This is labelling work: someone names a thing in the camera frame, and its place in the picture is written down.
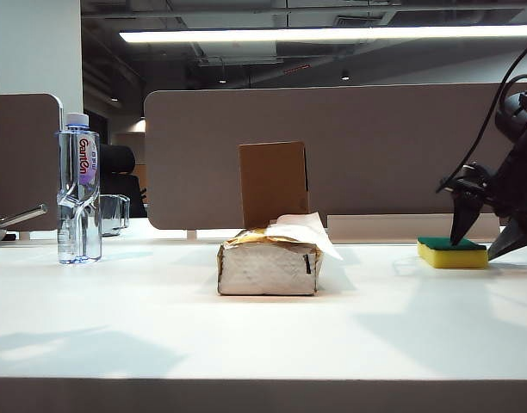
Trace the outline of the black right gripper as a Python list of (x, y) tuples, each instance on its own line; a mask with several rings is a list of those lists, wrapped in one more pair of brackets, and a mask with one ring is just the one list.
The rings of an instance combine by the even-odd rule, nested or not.
[[(450, 243), (458, 245), (480, 217), (485, 205), (496, 215), (507, 217), (527, 207), (527, 130), (517, 140), (496, 170), (477, 163), (465, 164), (453, 178), (444, 178), (450, 191), (454, 215)], [(527, 246), (527, 216), (512, 217), (488, 249), (488, 260)]]

